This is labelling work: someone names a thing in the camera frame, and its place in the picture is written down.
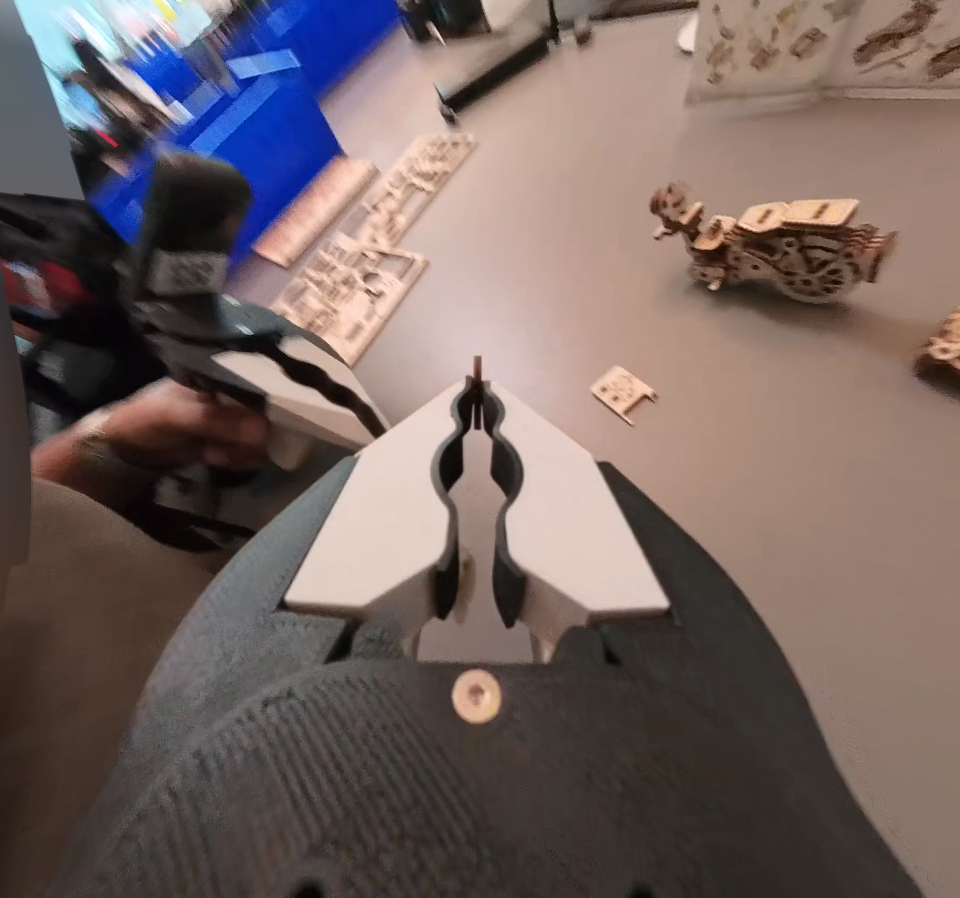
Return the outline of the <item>black stand with pole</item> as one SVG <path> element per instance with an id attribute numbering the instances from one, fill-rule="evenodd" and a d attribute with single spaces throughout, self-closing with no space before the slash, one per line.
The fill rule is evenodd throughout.
<path id="1" fill-rule="evenodd" d="M 457 127 L 458 114 L 546 59 L 561 39 L 556 0 L 546 0 L 548 22 L 513 35 L 489 52 L 474 69 L 450 85 L 437 85 L 438 111 Z"/>

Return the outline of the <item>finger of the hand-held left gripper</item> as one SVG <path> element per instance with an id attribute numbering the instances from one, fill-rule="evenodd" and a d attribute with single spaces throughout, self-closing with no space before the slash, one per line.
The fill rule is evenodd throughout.
<path id="1" fill-rule="evenodd" d="M 218 352 L 212 360 L 264 394 L 270 423 L 268 456 L 284 470 L 297 469 L 316 442 L 355 453 L 375 439 L 348 407 L 295 381 L 262 353 Z"/>
<path id="2" fill-rule="evenodd" d="M 311 335 L 286 336 L 283 338 L 283 352 L 289 359 L 309 364 L 314 371 L 325 376 L 297 377 L 294 380 L 298 384 L 314 388 L 332 405 L 351 412 L 370 435 L 382 436 L 389 430 L 389 421 L 354 371 L 324 342 Z"/>

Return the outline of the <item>wooden motorcycle model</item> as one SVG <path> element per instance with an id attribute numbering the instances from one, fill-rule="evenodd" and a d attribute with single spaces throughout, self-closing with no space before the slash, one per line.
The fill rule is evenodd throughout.
<path id="1" fill-rule="evenodd" d="M 897 232 L 855 223 L 859 205 L 850 198 L 774 201 L 705 219 L 704 205 L 671 183 L 654 192 L 650 212 L 658 219 L 654 238 L 681 238 L 689 277 L 708 291 L 762 285 L 798 303 L 830 305 L 875 283 L 897 248 Z"/>

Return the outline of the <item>blue counter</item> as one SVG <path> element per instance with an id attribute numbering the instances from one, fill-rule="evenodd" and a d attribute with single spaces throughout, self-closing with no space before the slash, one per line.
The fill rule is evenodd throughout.
<path id="1" fill-rule="evenodd" d="M 138 236 L 157 153 L 182 150 L 225 161 L 246 178 L 251 203 L 230 255 L 243 263 L 255 242 L 342 151 L 320 99 L 353 73 L 398 28 L 396 0 L 271 0 L 228 47 L 241 63 L 234 93 L 201 86 L 190 118 L 133 158 L 126 176 L 106 177 L 86 201 L 123 239 Z M 259 59 L 271 69 L 254 71 Z"/>

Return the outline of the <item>plain wooden board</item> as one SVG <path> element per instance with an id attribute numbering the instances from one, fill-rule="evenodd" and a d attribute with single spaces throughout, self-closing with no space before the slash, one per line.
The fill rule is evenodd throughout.
<path id="1" fill-rule="evenodd" d="M 251 253 L 280 268 L 294 265 L 379 176 L 379 169 L 369 160 L 335 155 L 260 234 Z"/>

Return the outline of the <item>person's left forearm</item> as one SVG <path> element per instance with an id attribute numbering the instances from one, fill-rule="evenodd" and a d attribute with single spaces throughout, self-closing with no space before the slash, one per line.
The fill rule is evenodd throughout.
<path id="1" fill-rule="evenodd" d="M 30 451 L 30 474 L 38 481 L 90 495 L 97 484 L 99 462 L 90 446 L 87 422 L 71 424 Z"/>

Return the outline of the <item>person's left hand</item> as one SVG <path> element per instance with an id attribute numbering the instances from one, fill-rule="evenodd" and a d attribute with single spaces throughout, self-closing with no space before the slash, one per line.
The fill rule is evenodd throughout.
<path id="1" fill-rule="evenodd" d="M 140 469 L 248 471 L 268 459 L 270 426 L 242 403 L 164 378 L 87 415 L 71 432 L 92 453 Z"/>

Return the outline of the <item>grey desk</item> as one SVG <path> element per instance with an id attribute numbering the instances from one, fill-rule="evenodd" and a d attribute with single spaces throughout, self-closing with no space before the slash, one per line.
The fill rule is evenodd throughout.
<path id="1" fill-rule="evenodd" d="M 958 103 L 689 108 L 680 15 L 599 26 L 467 110 L 403 246 L 430 266 L 358 364 L 396 423 L 484 374 L 615 464 L 774 632 L 846 781 L 928 896 L 958 896 L 958 393 L 913 371 L 958 305 Z M 856 197 L 899 233 L 840 307 L 710 294 L 652 192 L 706 213 Z M 658 394 L 634 426 L 590 385 Z"/>

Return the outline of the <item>black and red bag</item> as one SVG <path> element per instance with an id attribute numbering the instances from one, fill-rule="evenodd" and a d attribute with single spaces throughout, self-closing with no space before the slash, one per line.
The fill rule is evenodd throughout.
<path id="1" fill-rule="evenodd" d="M 166 376 L 123 302 L 131 250 L 85 199 L 1 194 L 1 265 L 28 401 L 68 423 Z"/>

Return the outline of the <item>wooden piece with round engravings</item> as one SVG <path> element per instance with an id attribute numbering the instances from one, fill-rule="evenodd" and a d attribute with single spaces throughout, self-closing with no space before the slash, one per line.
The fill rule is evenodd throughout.
<path id="1" fill-rule="evenodd" d="M 634 427 L 632 412 L 643 402 L 656 403 L 658 392 L 649 384 L 620 365 L 611 366 L 590 386 L 593 398 Z"/>

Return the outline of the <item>wooden puzzle parts sheet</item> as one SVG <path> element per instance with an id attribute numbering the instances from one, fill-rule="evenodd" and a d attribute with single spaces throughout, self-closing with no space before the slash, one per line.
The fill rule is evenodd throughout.
<path id="1" fill-rule="evenodd" d="M 270 309 L 353 367 L 427 268 L 419 253 L 336 232 L 309 252 Z"/>
<path id="2" fill-rule="evenodd" d="M 415 138 L 363 197 L 359 223 L 347 236 L 363 245 L 398 245 L 478 145 L 459 130 Z"/>

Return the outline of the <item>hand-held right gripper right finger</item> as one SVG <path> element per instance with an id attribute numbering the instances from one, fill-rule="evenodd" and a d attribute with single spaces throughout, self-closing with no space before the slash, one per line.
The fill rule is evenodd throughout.
<path id="1" fill-rule="evenodd" d="M 491 574 L 506 628 L 546 664 L 571 629 L 666 616 L 668 596 L 593 454 L 498 382 L 482 383 L 503 493 Z"/>

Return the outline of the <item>person's beige clothing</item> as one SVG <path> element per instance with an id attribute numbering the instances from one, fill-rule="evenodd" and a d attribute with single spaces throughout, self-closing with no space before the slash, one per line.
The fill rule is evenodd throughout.
<path id="1" fill-rule="evenodd" d="M 31 483 L 27 560 L 2 607 L 2 896 L 85 893 L 168 755 L 148 735 L 152 673 L 187 616 L 220 596 L 203 556 L 94 499 Z"/>

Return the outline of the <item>printed instruction sheet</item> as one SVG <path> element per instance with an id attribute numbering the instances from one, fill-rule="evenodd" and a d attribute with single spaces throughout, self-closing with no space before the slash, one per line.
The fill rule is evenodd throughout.
<path id="1" fill-rule="evenodd" d="M 959 0 L 700 0 L 689 104 L 958 100 Z"/>

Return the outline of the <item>small wooden model assembly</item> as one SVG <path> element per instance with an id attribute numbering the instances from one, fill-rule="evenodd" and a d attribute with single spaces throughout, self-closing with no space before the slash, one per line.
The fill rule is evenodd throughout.
<path id="1" fill-rule="evenodd" d="M 959 306 L 944 318 L 924 342 L 914 364 L 924 380 L 959 382 Z"/>

